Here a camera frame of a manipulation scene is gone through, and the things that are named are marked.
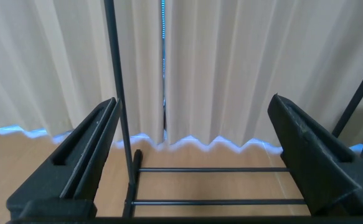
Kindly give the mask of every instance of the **black horizontal bar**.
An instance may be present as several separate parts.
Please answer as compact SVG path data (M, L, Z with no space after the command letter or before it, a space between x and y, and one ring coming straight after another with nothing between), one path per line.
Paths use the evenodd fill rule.
M142 167L140 172L289 172L286 167L165 168Z
M305 205L304 199L135 200L133 205Z

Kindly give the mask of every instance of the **light brown floor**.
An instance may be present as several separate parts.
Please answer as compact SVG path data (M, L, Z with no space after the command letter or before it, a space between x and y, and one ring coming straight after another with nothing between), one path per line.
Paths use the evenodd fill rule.
M0 135L0 223L9 220L6 199L50 155L57 146L49 137L29 139L22 133ZM193 141L176 151L160 152L142 139L133 144L141 149L145 167L279 167L279 155L261 144L251 144L241 153L224 142L202 152ZM121 216L127 188L123 150L112 149L95 198L97 216ZM138 199L226 199L302 198L289 173L143 173ZM224 216L224 215L309 215L305 205L234 206L141 206L136 216Z

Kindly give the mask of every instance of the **black vertical pole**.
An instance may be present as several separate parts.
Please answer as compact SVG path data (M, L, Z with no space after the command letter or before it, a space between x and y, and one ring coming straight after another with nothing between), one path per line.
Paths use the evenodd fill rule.
M344 112L343 112L341 118L339 119L339 121L337 122L335 128L333 129L333 131L332 131L333 136L339 137L343 128L345 127L345 125L349 121L351 115L353 114L354 110L357 108L358 104L360 103L362 97L363 97L363 80L362 80L360 86L358 87L356 93L354 94L353 98L351 98L350 103L344 110Z
M120 114L120 123L121 123L121 130L123 133L123 142L125 144L127 171L129 174L129 184L135 185L134 172L133 172L133 159L131 157L129 127L127 124L125 91L123 89L123 79L121 74L115 7L113 5L113 0L105 0L104 4L105 4L106 24L108 26L109 43L111 47L113 73L115 74L116 94L118 95L118 100L121 100L123 105Z

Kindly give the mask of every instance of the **metal rod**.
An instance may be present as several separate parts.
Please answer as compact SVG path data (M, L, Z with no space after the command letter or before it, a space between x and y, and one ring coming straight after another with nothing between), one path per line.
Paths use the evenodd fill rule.
M138 191L138 181L139 181L139 172L138 169L141 167L141 162L143 161L143 153L141 150L137 149L134 153L133 158L133 170L134 177L136 178L134 185L129 184L127 188L125 207L123 208L123 218L132 218L134 216L135 206L133 205L133 201L137 198Z
M349 121L351 115L353 114L354 110L356 110L358 104L360 103L361 99L363 97L363 80L361 81L360 86L358 87L356 93L351 98L350 103L344 110L342 116L340 117L339 121L337 122L335 128L332 131L332 135L335 137L339 137L339 135L342 133L343 128Z
M125 144L127 171L129 174L129 183L131 185L134 185L135 182L134 182L134 172L133 172L133 160L131 158L131 146L130 146L129 127L127 123L125 91L123 89L123 79L121 74L121 63L120 63L120 53L119 53L118 30L116 28L115 7L113 5L113 0L105 0L104 4L105 4L106 24L108 26L109 43L111 47L113 73L115 75L116 94L118 96L118 101L121 101L123 104L123 109L121 110L120 114L120 123L123 134L123 142Z
M304 199L135 200L134 205L305 205Z
M286 167L166 168L143 167L140 172L289 172Z

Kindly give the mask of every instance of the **light under curtain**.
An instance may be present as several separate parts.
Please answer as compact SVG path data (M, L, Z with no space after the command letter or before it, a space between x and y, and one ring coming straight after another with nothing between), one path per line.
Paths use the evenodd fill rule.
M115 9L130 134L161 142L160 2ZM0 0L0 127L54 136L116 96L107 32L103 1Z
M363 1L166 1L171 144L276 144L266 112L275 93L331 131L362 79ZM363 99L340 139L363 141Z

